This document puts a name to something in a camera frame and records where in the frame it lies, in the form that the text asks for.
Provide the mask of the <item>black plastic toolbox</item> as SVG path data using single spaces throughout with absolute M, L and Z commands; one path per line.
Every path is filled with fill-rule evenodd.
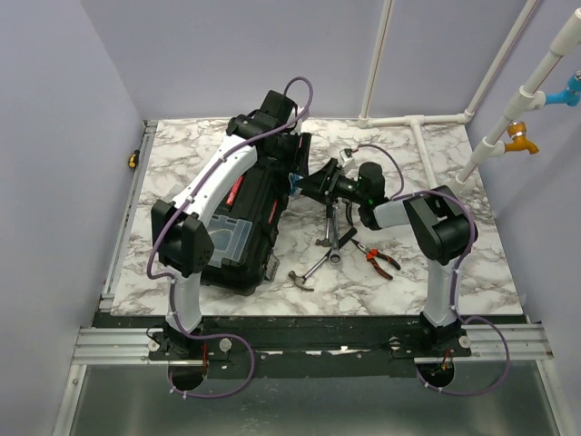
M 208 225 L 214 244 L 202 284 L 248 296 L 274 280 L 280 261 L 273 253 L 281 214 L 288 207 L 292 178 L 309 174 L 312 134 L 289 135 L 281 159 L 260 157 L 219 204 Z

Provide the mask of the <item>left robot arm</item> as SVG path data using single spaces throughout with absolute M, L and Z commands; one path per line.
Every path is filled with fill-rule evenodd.
M 202 321 L 202 271 L 214 245 L 208 225 L 223 197 L 259 159 L 259 147 L 278 134 L 297 134 L 308 117 L 313 95 L 302 107 L 286 94 L 270 91 L 261 108 L 237 115 L 228 122 L 217 152 L 193 181 L 173 199 L 152 208 L 153 247 L 146 274 L 169 280 L 169 306 L 165 319 L 175 332 L 170 347 L 183 359 L 201 348 L 195 331 Z

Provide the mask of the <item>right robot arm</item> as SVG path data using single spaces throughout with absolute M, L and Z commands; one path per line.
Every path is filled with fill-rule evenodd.
M 419 348 L 441 354 L 459 331 L 459 267 L 478 238 L 468 210 L 446 185 L 390 200 L 385 194 L 382 167 L 373 162 L 359 167 L 358 177 L 345 176 L 330 159 L 321 170 L 298 181 L 300 192 L 320 203 L 343 199 L 359 207 L 361 223 L 372 231 L 407 225 L 428 259 L 428 293 L 419 316 Z

